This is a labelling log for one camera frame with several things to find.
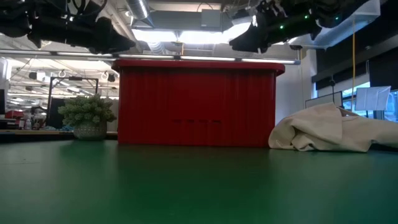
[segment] red object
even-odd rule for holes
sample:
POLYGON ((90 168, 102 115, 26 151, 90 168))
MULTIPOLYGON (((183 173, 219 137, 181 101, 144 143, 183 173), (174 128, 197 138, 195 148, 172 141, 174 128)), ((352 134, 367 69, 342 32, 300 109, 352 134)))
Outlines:
POLYGON ((118 60, 121 144, 268 145, 276 63, 118 60))
POLYGON ((5 118, 11 119, 11 118, 23 118, 24 113, 20 111, 8 111, 5 115, 5 118))

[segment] ceiling light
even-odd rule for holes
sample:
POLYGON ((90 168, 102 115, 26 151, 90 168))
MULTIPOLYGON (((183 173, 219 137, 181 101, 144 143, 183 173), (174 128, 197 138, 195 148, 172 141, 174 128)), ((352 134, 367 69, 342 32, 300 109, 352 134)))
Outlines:
POLYGON ((15 99, 11 99, 11 100, 14 100, 14 101, 17 101, 17 102, 23 102, 23 101, 24 101, 24 100, 21 99, 21 98, 15 98, 15 99))
POLYGON ((106 99, 106 98, 109 98, 111 100, 118 100, 119 99, 118 96, 101 96, 101 99, 106 99))
POLYGON ((80 89, 75 87, 68 87, 67 90, 74 91, 75 93, 79 93, 80 89))
POLYGON ((230 40, 235 39, 238 36, 240 36, 241 34, 243 34, 244 32, 246 32, 249 29, 249 26, 250 26, 250 22, 245 22, 242 24, 232 26, 228 30, 224 31, 223 32, 224 43, 227 44, 230 40))
POLYGON ((31 94, 31 93, 8 93, 9 96, 43 96, 49 97, 47 94, 31 94))
POLYGON ((157 31, 157 30, 137 30, 132 32, 137 40, 145 42, 173 42, 177 41, 177 36, 173 31, 157 31))
POLYGON ((61 56, 76 56, 76 57, 112 57, 111 54, 91 54, 91 53, 81 53, 81 52, 58 52, 61 56))
POLYGON ((141 58, 141 59, 174 59, 171 55, 119 55, 123 58, 141 58))
POLYGON ((255 59, 255 58, 242 58, 242 62, 283 63, 285 65, 294 65, 294 64, 296 64, 295 60, 255 59))
POLYGON ((60 81, 60 84, 65 85, 65 86, 70 86, 69 84, 67 84, 66 82, 60 81))
POLYGON ((235 58, 224 58, 224 57, 196 57, 196 56, 181 56, 184 60, 215 60, 215 61, 235 61, 235 58))
POLYGON ((221 32, 184 31, 178 41, 185 44, 220 44, 227 40, 221 32))
POLYGON ((99 86, 98 88, 103 89, 103 90, 117 90, 118 89, 115 86, 99 86))
POLYGON ((51 55, 52 53, 49 51, 43 51, 43 50, 6 50, 2 49, 1 53, 2 54, 28 54, 28 55, 51 55))
POLYGON ((89 94, 89 95, 91 95, 91 96, 93 96, 94 95, 94 93, 90 93, 89 91, 86 91, 86 90, 81 90, 83 93, 87 93, 87 94, 89 94))

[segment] green table surface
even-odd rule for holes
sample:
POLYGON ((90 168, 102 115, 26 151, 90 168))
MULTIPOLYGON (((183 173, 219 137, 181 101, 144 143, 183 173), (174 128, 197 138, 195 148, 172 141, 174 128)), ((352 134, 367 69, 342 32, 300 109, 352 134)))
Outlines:
POLYGON ((0 145, 0 223, 398 223, 398 153, 0 145))

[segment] white cloth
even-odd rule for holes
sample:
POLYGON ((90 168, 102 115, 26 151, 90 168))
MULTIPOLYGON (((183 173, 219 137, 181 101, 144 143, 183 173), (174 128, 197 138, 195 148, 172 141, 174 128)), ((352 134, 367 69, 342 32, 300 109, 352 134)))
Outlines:
POLYGON ((333 103, 313 106, 284 118, 272 130, 272 149, 367 152, 372 143, 398 147, 398 124, 368 119, 333 103))

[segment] woven planter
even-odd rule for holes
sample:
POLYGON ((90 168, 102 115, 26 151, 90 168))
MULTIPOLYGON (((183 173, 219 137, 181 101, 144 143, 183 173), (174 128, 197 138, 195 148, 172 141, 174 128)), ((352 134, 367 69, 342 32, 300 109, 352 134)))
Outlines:
POLYGON ((75 127, 73 134, 81 140, 103 140, 106 137, 106 121, 101 121, 99 124, 81 123, 75 127))

